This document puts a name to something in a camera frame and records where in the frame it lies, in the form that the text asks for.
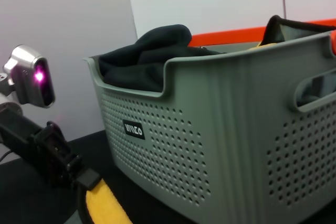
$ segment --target camera lens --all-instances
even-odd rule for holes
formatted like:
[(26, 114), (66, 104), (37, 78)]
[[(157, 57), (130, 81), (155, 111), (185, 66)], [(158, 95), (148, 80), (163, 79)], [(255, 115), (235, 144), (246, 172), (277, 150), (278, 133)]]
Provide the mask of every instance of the camera lens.
[(40, 87), (44, 105), (51, 105), (55, 100), (55, 95), (52, 89), (49, 69), (45, 59), (40, 59), (35, 64), (34, 80)]

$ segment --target cable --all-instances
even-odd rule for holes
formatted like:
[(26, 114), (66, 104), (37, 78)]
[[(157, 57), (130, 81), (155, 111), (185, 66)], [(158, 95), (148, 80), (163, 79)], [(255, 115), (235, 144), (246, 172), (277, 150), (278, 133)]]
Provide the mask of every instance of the cable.
[(4, 160), (5, 157), (7, 157), (10, 153), (12, 153), (12, 151), (8, 151), (8, 152), (6, 152), (2, 157), (0, 157), (0, 163), (1, 163), (2, 160)]

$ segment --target pink light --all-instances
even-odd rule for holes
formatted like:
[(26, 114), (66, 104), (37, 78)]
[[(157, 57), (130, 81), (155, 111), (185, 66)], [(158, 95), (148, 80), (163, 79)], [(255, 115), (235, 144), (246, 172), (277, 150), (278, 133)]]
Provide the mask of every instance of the pink light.
[(44, 79), (44, 74), (42, 72), (37, 72), (35, 74), (35, 80), (37, 80), (38, 82), (43, 81), (43, 79)]

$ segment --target basket logo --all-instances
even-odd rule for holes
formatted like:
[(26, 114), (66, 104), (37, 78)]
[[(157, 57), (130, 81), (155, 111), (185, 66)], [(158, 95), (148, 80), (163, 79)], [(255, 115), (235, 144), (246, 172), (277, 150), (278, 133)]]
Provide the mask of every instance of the basket logo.
[(122, 120), (124, 124), (125, 133), (129, 136), (134, 136), (140, 139), (145, 139), (141, 123)]

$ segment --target orange stripe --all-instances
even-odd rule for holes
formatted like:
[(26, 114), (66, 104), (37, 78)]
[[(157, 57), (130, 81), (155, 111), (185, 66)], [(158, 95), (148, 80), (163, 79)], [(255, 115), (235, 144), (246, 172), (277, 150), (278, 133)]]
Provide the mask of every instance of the orange stripe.
[(336, 55), (336, 30), (331, 32), (330, 38), (332, 52), (334, 53), (334, 55)]
[[(327, 26), (336, 26), (336, 19), (312, 21), (311, 23)], [(266, 27), (254, 27), (230, 31), (217, 31), (214, 33), (193, 35), (189, 46), (210, 46), (220, 44), (234, 44), (262, 41)]]

